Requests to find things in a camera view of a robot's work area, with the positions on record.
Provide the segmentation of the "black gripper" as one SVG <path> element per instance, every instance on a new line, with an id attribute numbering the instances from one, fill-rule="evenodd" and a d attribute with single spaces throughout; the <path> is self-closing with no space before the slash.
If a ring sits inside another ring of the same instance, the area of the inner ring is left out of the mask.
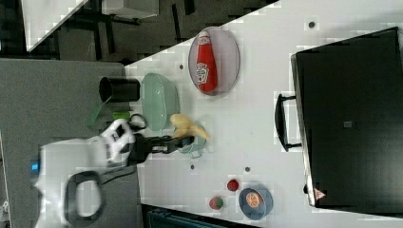
<path id="1" fill-rule="evenodd" d="M 128 156 L 128 164 L 134 165 L 145 162 L 149 154 L 155 153 L 167 153 L 169 143 L 172 140 L 170 136 L 163 137 L 144 137 L 140 133 L 134 135 L 135 142 L 131 147 L 130 154 Z M 188 150 L 195 138 L 193 136 L 187 136 L 182 138 L 174 138 L 172 146 L 175 150 Z"/>

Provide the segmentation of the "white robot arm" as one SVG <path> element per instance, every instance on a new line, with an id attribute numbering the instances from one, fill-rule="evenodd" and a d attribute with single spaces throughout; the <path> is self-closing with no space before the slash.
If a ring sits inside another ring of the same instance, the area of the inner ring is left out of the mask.
<path id="1" fill-rule="evenodd" d="M 145 137 L 142 129 L 118 119 L 97 136 L 43 145 L 36 163 L 34 186 L 41 203 L 34 228 L 86 228 L 105 210 L 105 175 L 142 163 L 150 154 L 170 154 L 196 140 L 192 135 Z"/>

